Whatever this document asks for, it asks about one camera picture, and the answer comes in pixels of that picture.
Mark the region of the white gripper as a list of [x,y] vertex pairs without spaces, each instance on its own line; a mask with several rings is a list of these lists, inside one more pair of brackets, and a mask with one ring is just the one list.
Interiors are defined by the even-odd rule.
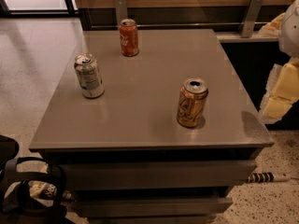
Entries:
[[[278,37],[279,49],[290,57],[299,57],[299,0],[259,30],[260,35]],[[299,60],[275,64],[269,73],[259,116],[264,124],[280,121],[299,100]]]

